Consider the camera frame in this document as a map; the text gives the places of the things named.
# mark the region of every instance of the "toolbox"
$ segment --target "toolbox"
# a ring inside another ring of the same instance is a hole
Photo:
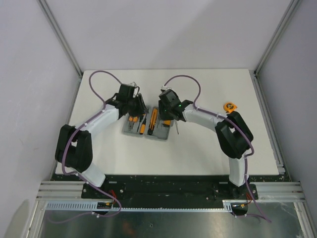
[[[127,116],[122,133],[130,136],[146,137],[154,140],[166,141],[173,120],[161,120],[159,108],[146,106],[148,113],[140,117]]]

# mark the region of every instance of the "wall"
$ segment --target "wall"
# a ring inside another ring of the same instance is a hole
[[[35,0],[0,0],[0,32],[0,237],[12,238],[52,169],[78,80]]]
[[[317,1],[302,2],[260,73],[285,162],[317,223]]]
[[[290,0],[48,0],[83,70],[254,69]]]

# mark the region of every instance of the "purple cable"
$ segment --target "purple cable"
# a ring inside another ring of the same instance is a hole
[[[249,184],[248,184],[248,177],[247,177],[247,173],[248,173],[248,159],[247,159],[247,157],[254,154],[254,147],[253,147],[253,145],[251,144],[251,141],[248,139],[248,137],[245,135],[245,133],[243,133],[243,131],[242,131],[233,121],[231,121],[230,119],[228,119],[228,118],[226,118],[226,117],[224,117],[224,116],[222,116],[222,115],[219,115],[219,114],[210,112],[210,111],[208,111],[208,110],[204,110],[204,109],[198,108],[198,107],[196,106],[196,101],[197,101],[197,99],[199,98],[200,93],[201,93],[201,90],[202,90],[201,85],[200,85],[200,83],[198,82],[197,79],[195,79],[195,78],[193,78],[193,77],[191,77],[191,76],[188,76],[188,75],[176,75],[176,76],[174,76],[174,77],[171,77],[171,78],[164,84],[164,86],[166,86],[171,80],[173,80],[173,79],[175,79],[175,78],[178,78],[178,77],[190,78],[190,79],[193,79],[193,80],[197,83],[199,90],[198,90],[198,94],[197,94],[196,98],[194,99],[194,103],[193,103],[193,107],[194,107],[197,111],[210,114],[210,115],[212,115],[212,116],[214,116],[214,117],[221,118],[221,119],[223,119],[223,120],[229,122],[229,123],[243,136],[243,138],[244,138],[244,139],[246,140],[246,142],[248,143],[248,145],[249,145],[249,147],[250,147],[250,149],[251,149],[251,153],[245,155],[245,157],[244,157],[244,159],[245,159],[244,180],[245,180],[245,184],[246,184],[246,187],[247,187],[247,189],[248,189],[248,192],[249,192],[249,194],[250,194],[250,196],[251,196],[251,198],[252,198],[252,200],[253,200],[255,206],[257,207],[258,211],[262,214],[262,216],[257,215],[257,214],[250,214],[250,216],[253,216],[253,217],[254,217],[254,216],[256,216],[256,217],[261,217],[261,218],[265,219],[266,221],[268,221],[269,223],[271,223],[272,221],[271,221],[269,218],[266,217],[266,215],[264,214],[264,212],[262,211],[262,209],[259,207],[258,203],[256,202],[256,200],[255,200],[255,198],[254,198],[254,196],[253,196],[253,193],[251,192],[251,189],[250,189]]]
[[[96,74],[96,73],[99,73],[99,72],[107,73],[107,74],[111,75],[111,76],[112,76],[113,78],[115,78],[120,84],[122,84],[121,81],[120,81],[117,77],[115,77],[112,73],[109,73],[109,72],[104,71],[104,70],[94,71],[94,72],[89,76],[89,86],[90,86],[90,89],[91,89],[91,90],[93,91],[93,93],[102,101],[102,103],[103,103],[103,108],[102,108],[98,113],[96,113],[94,116],[92,116],[92,117],[89,118],[87,121],[85,121],[82,125],[80,125],[80,126],[72,133],[72,135],[70,136],[70,138],[69,138],[69,140],[68,140],[68,142],[67,142],[67,144],[66,144],[66,146],[65,146],[65,150],[64,150],[64,153],[63,153],[62,161],[61,161],[61,170],[63,171],[63,174],[64,174],[64,175],[77,174],[76,171],[72,171],[72,172],[67,173],[66,170],[65,170],[66,155],[67,155],[68,149],[69,149],[69,147],[70,147],[70,145],[71,145],[71,142],[72,142],[72,140],[74,139],[75,135],[80,131],[80,129],[82,129],[82,128],[85,126],[86,123],[91,122],[93,119],[95,119],[95,118],[98,117],[100,114],[102,114],[102,113],[103,113],[103,110],[106,109],[106,102],[105,102],[105,100],[94,90],[94,88],[93,88],[93,86],[92,86],[92,84],[91,84],[91,79],[92,79],[93,75]],[[118,199],[116,199],[114,196],[110,195],[109,193],[106,193],[106,192],[102,191],[100,188],[94,186],[93,184],[89,183],[89,182],[88,182],[83,176],[81,176],[80,174],[78,174],[78,177],[79,177],[82,181],[88,183],[91,187],[93,187],[93,188],[94,188],[95,190],[97,190],[98,192],[101,192],[102,194],[104,194],[104,195],[110,197],[111,199],[113,199],[114,201],[116,201],[117,204],[119,205],[119,210],[116,211],[115,213],[105,214],[105,215],[98,214],[98,216],[100,216],[100,217],[113,217],[113,216],[117,215],[117,214],[121,211],[122,206],[121,206],[121,203],[119,202]],[[52,221],[50,218],[48,218],[48,221],[50,221],[50,222],[52,222],[52,223],[54,223],[54,224],[61,224],[61,223],[64,223],[64,222],[72,221],[73,219],[76,219],[76,218],[78,218],[78,217],[81,217],[81,216],[87,215],[87,214],[91,214],[91,212],[81,213],[81,214],[79,214],[79,215],[77,215],[77,216],[75,216],[75,217],[73,217],[73,218],[67,219],[67,220],[65,220],[65,221],[54,222],[54,221]]]

